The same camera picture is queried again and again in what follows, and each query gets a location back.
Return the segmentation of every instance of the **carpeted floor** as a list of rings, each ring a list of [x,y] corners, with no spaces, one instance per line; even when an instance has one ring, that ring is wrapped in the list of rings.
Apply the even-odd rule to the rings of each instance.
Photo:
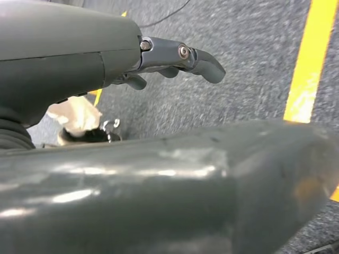
[[[69,2],[117,15],[127,11],[128,17],[143,25],[159,20],[186,0]],[[221,84],[208,84],[189,74],[174,79],[146,74],[143,75],[148,81],[145,90],[112,85],[103,91],[99,108],[104,119],[121,119],[125,139],[282,118],[309,6],[309,0],[192,0],[173,17],[142,31],[180,40],[216,56],[227,71]],[[337,18],[313,116],[313,122],[336,131],[339,131],[338,27]],[[29,131],[36,143],[55,142],[59,129],[45,117]],[[337,214],[339,204],[329,202],[279,253],[303,253],[339,239]]]

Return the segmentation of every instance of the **yellow stripe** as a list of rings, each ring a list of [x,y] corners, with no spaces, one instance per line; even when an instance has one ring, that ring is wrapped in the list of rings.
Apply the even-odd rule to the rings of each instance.
[[[121,16],[122,16],[122,17],[125,17],[127,15],[127,12],[123,12]],[[93,91],[93,92],[90,92],[90,93],[91,93],[91,94],[95,94],[95,95],[97,95],[96,96],[96,99],[95,99],[95,101],[94,101],[94,107],[95,106],[97,106],[98,103],[99,103],[99,101],[100,101],[100,97],[101,96],[101,93],[103,92],[103,90],[102,89],[99,89],[99,90],[97,90],[97,91]]]
[[[337,0],[313,0],[309,11],[285,120],[309,123],[331,37]],[[339,186],[331,197],[339,202]]]

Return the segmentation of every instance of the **dark gray plastic casing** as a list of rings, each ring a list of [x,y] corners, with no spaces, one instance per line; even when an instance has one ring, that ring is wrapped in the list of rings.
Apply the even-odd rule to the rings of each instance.
[[[109,85],[140,58],[141,32],[120,16],[0,1],[0,118],[29,127],[47,108]]]

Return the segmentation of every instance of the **crumpled paper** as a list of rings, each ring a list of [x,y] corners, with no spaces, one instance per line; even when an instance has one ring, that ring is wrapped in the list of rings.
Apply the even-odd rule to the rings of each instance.
[[[67,101],[51,105],[47,114],[74,137],[99,127],[101,112],[85,97],[69,97]]]

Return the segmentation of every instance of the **robotic hand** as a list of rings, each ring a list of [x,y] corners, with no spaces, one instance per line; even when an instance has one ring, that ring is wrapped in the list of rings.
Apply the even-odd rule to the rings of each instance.
[[[140,59],[136,67],[113,83],[127,83],[141,90],[146,87],[146,81],[137,73],[157,71],[166,78],[174,78],[182,70],[202,75],[210,83],[216,84],[222,81],[226,73],[222,65],[211,54],[179,41],[144,37],[140,42],[140,50]]]
[[[42,2],[1,1],[0,8],[0,119],[26,128],[71,96],[110,84],[143,89],[142,72],[173,78],[181,70],[211,83],[225,75],[207,52],[143,38],[125,17]]]

